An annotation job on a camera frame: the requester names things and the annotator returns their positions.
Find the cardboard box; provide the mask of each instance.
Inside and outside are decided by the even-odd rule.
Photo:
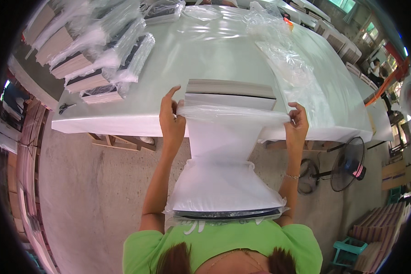
[[[388,190],[411,182],[411,166],[400,160],[382,168],[382,190]]]

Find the woman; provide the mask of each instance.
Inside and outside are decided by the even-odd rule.
[[[164,231],[169,173],[183,141],[186,119],[174,118],[172,101],[180,86],[173,87],[161,101],[160,126],[163,150],[155,169],[142,211],[139,232],[124,243],[124,273],[319,273],[323,261],[319,245],[307,226],[294,224],[301,155],[309,125],[305,108],[298,103],[285,124],[288,166],[279,194],[286,197],[280,218],[263,221],[205,225],[199,232],[185,233],[190,226]]]
[[[368,69],[369,79],[375,83],[378,87],[380,87],[384,83],[384,78],[380,73],[380,61],[378,58],[374,59],[370,63],[370,68]]]

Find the white table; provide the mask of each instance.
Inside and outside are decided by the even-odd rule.
[[[53,117],[52,129],[64,133],[92,132],[130,136],[162,136],[159,126],[161,98],[172,86],[181,84],[174,100],[184,97],[189,79],[220,79],[270,85],[277,97],[275,111],[288,112],[278,79],[266,56],[248,37],[244,23],[247,10],[217,7],[223,17],[200,21],[184,15],[173,23],[149,26],[146,31],[155,37],[155,46],[143,67],[139,83],[135,83],[124,101],[85,104],[78,94],[65,91],[59,101],[76,103]],[[293,36],[297,52],[307,63],[327,97],[335,119],[335,127],[309,129],[308,140],[340,140],[371,131],[368,116],[363,116],[363,102],[341,59],[325,39],[296,25]],[[259,136],[266,140],[284,140],[284,128],[268,128]]]
[[[362,99],[366,99],[370,94],[375,91],[370,88],[363,80],[358,78],[355,74],[350,73],[353,81],[358,88]],[[394,141],[393,132],[391,131],[390,119],[387,115],[387,109],[385,108],[385,102],[382,98],[378,98],[374,103],[366,107],[367,112],[373,118],[373,123],[376,127],[376,133],[373,135],[372,140],[379,141]]]

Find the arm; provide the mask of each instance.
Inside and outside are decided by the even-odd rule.
[[[289,103],[290,107],[295,107],[289,113],[291,121],[285,123],[286,149],[288,152],[288,165],[286,174],[279,189],[279,194],[286,197],[286,206],[290,209],[283,212],[280,218],[274,220],[279,226],[293,224],[295,207],[297,205],[297,186],[298,179],[292,178],[300,175],[301,155],[305,144],[306,134],[309,129],[306,109],[298,103]]]
[[[172,101],[172,96],[180,88],[181,86],[173,87],[161,100],[159,119],[163,133],[163,150],[146,192],[139,231],[157,230],[164,234],[162,211],[167,201],[170,168],[180,149],[186,129],[186,119],[181,116],[174,117],[177,103]]]

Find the turquoise plastic stool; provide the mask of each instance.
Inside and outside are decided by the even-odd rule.
[[[397,188],[390,189],[390,194],[388,196],[387,205],[391,205],[392,203],[398,203],[400,200],[401,192],[402,192],[402,186],[398,186]]]
[[[336,241],[334,243],[334,248],[337,249],[337,254],[335,255],[334,261],[330,263],[338,266],[352,267],[355,264],[358,255],[361,254],[367,246],[367,243],[351,237],[345,238],[342,242]]]

